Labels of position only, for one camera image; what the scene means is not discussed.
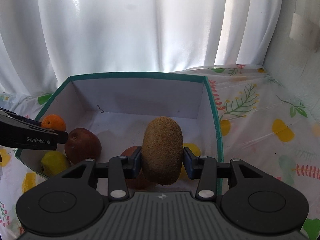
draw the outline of yellow lemon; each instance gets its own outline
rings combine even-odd
[[[11,156],[9,154],[7,154],[7,150],[6,149],[1,149],[0,150],[0,166],[4,167],[8,164],[8,162],[11,159]]]
[[[192,153],[195,156],[200,156],[201,155],[201,151],[200,151],[199,147],[197,145],[195,145],[194,143],[184,143],[183,147],[189,147],[189,149],[192,151]],[[186,169],[184,168],[183,164],[182,164],[182,167],[181,167],[181,172],[180,172],[179,179],[181,179],[181,180],[188,180],[189,179],[188,175],[187,175],[187,172],[186,172]]]
[[[274,120],[272,124],[272,131],[282,142],[289,142],[294,138],[294,133],[292,130],[280,119]]]
[[[312,132],[314,136],[320,137],[320,125],[317,122],[312,126]]]
[[[27,192],[36,186],[36,174],[34,172],[28,172],[22,182],[22,193]]]
[[[222,136],[226,136],[231,128],[231,123],[229,120],[222,120],[220,121],[221,133]]]
[[[41,160],[41,173],[48,177],[53,177],[69,167],[69,160],[59,151],[47,152]]]

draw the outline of curtain fold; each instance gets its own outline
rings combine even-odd
[[[262,64],[282,0],[0,0],[0,89],[76,74]]]

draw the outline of kiwi fruit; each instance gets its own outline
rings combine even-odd
[[[177,122],[163,116],[152,120],[144,134],[141,157],[147,180],[160,185],[176,182],[183,159],[183,137]]]

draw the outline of white box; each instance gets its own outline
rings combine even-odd
[[[151,72],[71,76],[36,120],[49,114],[61,116],[68,133],[77,127],[93,132],[102,145],[100,163],[131,146],[142,146],[147,125],[157,116],[174,119],[181,127],[184,143],[194,143],[202,155],[223,162],[218,112],[205,76]],[[57,150],[64,152],[64,145],[59,144]],[[46,152],[19,149],[16,157],[40,174],[40,161]]]

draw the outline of red apple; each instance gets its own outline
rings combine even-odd
[[[121,155],[131,156],[133,152],[137,149],[137,147],[138,146],[129,147],[123,153],[121,153]],[[140,173],[138,174],[136,179],[125,179],[125,182],[127,183],[128,188],[137,190],[145,189],[151,185],[155,185],[154,182],[150,182],[144,177],[142,170],[140,170]]]
[[[101,154],[101,143],[94,133],[85,128],[76,128],[69,133],[64,151],[73,164],[89,158],[97,160]]]

